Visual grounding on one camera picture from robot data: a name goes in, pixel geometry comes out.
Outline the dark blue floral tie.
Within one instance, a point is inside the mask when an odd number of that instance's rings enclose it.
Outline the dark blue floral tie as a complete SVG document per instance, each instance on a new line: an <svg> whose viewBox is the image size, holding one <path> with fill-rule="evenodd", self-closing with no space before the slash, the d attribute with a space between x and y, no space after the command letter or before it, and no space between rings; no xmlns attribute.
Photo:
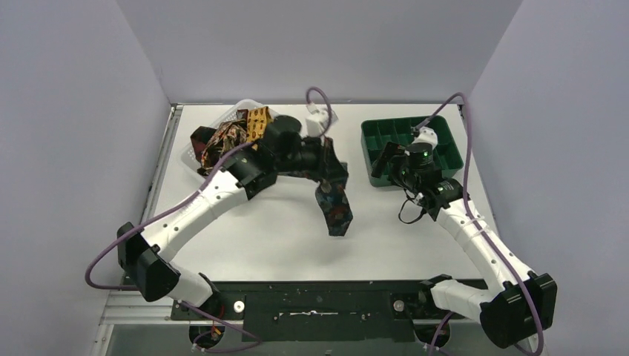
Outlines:
<svg viewBox="0 0 629 356"><path fill-rule="evenodd" d="M329 236L343 237L346 235L353 213L346 195L346 184L349 174L345 168L338 177L322 178L304 171L280 173L284 177L308 179L317 183L314 196L322 211Z"/></svg>

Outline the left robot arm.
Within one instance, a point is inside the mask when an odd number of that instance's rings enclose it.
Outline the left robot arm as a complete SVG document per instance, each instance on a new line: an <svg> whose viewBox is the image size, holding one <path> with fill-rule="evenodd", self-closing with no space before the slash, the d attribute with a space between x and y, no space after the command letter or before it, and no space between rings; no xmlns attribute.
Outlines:
<svg viewBox="0 0 629 356"><path fill-rule="evenodd" d="M122 225L117 254L120 266L148 302L163 297L190 303L192 312L208 319L220 307L212 282L172 263L178 251L229 210L271 187L279 176L317 183L315 198L332 237L346 234L353 215L346 196L349 178L331 138L302 137L301 124L277 116L263 136L237 146L219 159L206 181L188 198L148 222Z"/></svg>

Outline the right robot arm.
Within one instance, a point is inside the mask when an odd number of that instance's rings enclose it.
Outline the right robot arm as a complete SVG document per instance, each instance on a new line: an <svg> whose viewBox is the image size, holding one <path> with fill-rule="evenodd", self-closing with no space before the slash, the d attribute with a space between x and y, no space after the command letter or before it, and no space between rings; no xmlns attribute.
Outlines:
<svg viewBox="0 0 629 356"><path fill-rule="evenodd" d="M479 323L501 349L553 325L555 280L534 272L506 247L475 208L466 186L442 174L431 144L388 142L372 164L372 176L384 171L408 200L450 234L486 284L478 289L442 274L422 283L425 301Z"/></svg>

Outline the white plastic basket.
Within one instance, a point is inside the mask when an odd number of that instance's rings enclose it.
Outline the white plastic basket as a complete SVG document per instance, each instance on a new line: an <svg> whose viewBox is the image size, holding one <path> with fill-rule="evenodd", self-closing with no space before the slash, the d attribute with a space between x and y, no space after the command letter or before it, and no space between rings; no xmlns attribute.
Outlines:
<svg viewBox="0 0 629 356"><path fill-rule="evenodd" d="M188 170L203 185L231 173L240 186L270 186L280 177L307 179L325 192L345 186L348 169L325 135L335 115L313 103L306 107L309 115L299 120L259 102L238 102L189 136Z"/></svg>

